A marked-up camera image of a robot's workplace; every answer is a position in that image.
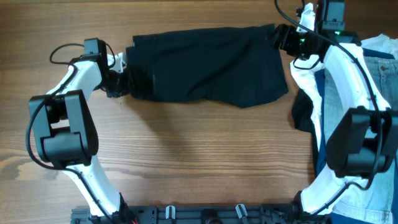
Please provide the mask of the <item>black shorts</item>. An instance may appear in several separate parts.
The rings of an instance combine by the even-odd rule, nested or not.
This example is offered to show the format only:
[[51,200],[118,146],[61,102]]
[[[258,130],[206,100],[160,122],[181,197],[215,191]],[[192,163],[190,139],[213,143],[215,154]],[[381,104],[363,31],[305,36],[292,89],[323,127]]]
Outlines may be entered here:
[[136,35],[126,49],[131,95],[140,100],[222,101],[239,108],[288,93],[274,25]]

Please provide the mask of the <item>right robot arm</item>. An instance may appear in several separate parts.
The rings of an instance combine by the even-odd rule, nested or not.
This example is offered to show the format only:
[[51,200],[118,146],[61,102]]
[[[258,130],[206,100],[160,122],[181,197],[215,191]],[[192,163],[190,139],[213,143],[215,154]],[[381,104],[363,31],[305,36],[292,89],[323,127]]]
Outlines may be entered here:
[[291,222],[332,214],[394,223],[397,111],[369,72],[361,41],[345,30],[343,1],[303,3],[271,44],[293,56],[290,72],[312,104],[316,179],[294,198]]

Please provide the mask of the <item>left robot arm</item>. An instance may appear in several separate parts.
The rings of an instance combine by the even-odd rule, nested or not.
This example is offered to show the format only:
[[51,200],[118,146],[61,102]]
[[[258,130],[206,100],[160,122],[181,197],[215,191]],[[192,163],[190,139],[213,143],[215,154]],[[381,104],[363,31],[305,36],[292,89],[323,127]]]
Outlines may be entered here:
[[98,133],[87,104],[95,90],[109,98],[128,94],[124,55],[98,38],[81,46],[83,54],[65,62],[68,72],[60,83],[29,100],[27,152],[39,166],[71,178],[88,202],[90,223],[138,223],[99,162]]

